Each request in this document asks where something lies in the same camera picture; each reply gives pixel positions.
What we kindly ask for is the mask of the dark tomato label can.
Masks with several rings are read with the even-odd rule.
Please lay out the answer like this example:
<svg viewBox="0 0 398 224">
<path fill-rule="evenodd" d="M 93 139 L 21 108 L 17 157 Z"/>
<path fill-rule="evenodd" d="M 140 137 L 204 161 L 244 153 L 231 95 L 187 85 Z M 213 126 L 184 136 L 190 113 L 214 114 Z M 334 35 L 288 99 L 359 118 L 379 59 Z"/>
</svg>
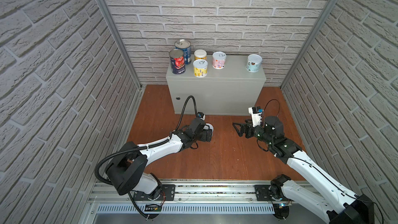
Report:
<svg viewBox="0 0 398 224">
<path fill-rule="evenodd" d="M 180 49 L 173 49 L 169 52 L 171 70 L 173 74 L 183 74 L 186 70 L 184 54 Z"/>
</svg>

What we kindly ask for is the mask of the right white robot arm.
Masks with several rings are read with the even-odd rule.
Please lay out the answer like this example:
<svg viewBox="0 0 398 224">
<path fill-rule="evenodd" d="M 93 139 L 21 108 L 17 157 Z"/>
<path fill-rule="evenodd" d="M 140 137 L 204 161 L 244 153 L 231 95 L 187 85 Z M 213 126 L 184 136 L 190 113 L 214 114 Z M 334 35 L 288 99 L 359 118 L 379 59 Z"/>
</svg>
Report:
<svg viewBox="0 0 398 224">
<path fill-rule="evenodd" d="M 268 116 L 258 122 L 253 116 L 245 123 L 234 123 L 239 136 L 256 138 L 267 145 L 284 164 L 302 175 L 318 192 L 315 194 L 282 174 L 271 181 L 268 188 L 271 199 L 292 200 L 327 224 L 373 224 L 375 203 L 366 195 L 357 195 L 319 165 L 293 140 L 285 137 L 284 126 L 276 116 Z"/>
</svg>

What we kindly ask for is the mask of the blue label tin can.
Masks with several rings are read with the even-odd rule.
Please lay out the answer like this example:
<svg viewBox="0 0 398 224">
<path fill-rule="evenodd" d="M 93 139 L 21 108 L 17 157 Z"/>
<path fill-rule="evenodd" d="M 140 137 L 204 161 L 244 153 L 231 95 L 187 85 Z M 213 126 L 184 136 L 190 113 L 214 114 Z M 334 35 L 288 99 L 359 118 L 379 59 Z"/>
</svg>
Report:
<svg viewBox="0 0 398 224">
<path fill-rule="evenodd" d="M 184 63 L 188 65 L 191 63 L 191 43 L 186 39 L 180 39 L 175 41 L 176 49 L 183 51 Z"/>
</svg>

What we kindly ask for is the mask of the white lid small can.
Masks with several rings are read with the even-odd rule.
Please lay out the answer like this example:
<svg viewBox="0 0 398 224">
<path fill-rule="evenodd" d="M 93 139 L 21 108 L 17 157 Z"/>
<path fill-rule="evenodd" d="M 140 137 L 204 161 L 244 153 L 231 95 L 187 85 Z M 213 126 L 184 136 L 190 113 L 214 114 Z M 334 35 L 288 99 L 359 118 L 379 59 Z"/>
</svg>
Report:
<svg viewBox="0 0 398 224">
<path fill-rule="evenodd" d="M 206 60 L 207 59 L 207 52 L 203 49 L 198 49 L 194 52 L 194 59 L 195 60 Z"/>
</svg>

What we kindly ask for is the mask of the plain lid silver can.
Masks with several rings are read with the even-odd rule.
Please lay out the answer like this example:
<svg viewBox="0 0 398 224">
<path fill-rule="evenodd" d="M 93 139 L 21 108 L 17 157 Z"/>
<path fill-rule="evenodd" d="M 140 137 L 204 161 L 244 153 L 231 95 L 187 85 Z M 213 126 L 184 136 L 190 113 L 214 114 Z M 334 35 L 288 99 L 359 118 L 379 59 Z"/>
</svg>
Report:
<svg viewBox="0 0 398 224">
<path fill-rule="evenodd" d="M 261 68 L 262 57 L 256 54 L 251 54 L 247 58 L 246 70 L 252 73 L 257 72 Z"/>
</svg>

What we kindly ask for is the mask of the yellow label pull-tab can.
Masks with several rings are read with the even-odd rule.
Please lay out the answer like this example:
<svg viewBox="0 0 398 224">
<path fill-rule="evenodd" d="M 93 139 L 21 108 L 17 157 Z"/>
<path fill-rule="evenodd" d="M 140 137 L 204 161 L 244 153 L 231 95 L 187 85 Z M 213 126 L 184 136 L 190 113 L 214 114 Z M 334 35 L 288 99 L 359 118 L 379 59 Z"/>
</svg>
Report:
<svg viewBox="0 0 398 224">
<path fill-rule="evenodd" d="M 194 76 L 203 78 L 207 76 L 208 62 L 204 59 L 198 59 L 193 62 Z"/>
</svg>

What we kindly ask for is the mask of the pink label pull-tab can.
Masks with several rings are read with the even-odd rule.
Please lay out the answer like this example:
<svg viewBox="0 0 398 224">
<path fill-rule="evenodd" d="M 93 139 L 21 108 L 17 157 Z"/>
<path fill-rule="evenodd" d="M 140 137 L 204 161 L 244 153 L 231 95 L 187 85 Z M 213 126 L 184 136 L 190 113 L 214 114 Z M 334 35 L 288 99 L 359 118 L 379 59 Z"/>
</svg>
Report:
<svg viewBox="0 0 398 224">
<path fill-rule="evenodd" d="M 225 67 L 227 55 L 221 51 L 212 54 L 212 67 L 223 69 Z"/>
</svg>

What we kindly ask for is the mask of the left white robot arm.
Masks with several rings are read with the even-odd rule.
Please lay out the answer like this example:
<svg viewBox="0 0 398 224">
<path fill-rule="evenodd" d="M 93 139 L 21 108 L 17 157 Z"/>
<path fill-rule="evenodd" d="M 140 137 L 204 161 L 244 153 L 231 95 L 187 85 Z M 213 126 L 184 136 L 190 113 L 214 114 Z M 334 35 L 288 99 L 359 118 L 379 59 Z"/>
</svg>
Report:
<svg viewBox="0 0 398 224">
<path fill-rule="evenodd" d="M 121 196 L 139 191 L 155 200 L 162 190 L 162 183 L 152 173 L 145 173 L 151 163 L 168 155 L 184 151 L 198 141 L 210 142 L 214 127 L 203 118 L 196 117 L 190 125 L 173 131 L 168 137 L 136 145 L 127 142 L 123 147 L 101 160 L 95 169 L 97 179 L 114 186 Z"/>
</svg>

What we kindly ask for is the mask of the grey label pull-tab can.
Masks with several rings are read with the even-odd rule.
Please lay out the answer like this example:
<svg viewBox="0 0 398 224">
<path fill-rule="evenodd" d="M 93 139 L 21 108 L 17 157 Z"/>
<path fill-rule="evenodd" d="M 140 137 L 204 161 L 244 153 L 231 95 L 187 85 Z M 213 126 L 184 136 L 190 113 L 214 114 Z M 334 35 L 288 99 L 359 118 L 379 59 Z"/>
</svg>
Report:
<svg viewBox="0 0 398 224">
<path fill-rule="evenodd" d="M 204 130 L 213 130 L 213 129 L 214 129 L 214 127 L 212 124 L 210 124 L 210 123 L 205 124 Z"/>
</svg>

